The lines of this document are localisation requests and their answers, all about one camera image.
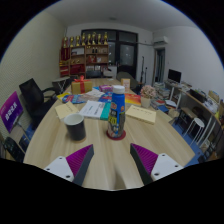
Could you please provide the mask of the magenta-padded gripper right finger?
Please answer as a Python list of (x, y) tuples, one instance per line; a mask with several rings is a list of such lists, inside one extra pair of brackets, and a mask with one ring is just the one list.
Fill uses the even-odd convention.
[(144, 185), (182, 169), (182, 166), (166, 153), (156, 154), (134, 143), (130, 144), (130, 154), (136, 163)]

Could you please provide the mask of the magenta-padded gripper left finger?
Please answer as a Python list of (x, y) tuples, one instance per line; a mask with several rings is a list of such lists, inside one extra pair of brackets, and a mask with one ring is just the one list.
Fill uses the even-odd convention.
[(44, 170), (81, 186), (93, 155), (93, 145), (88, 145), (67, 157), (57, 157)]

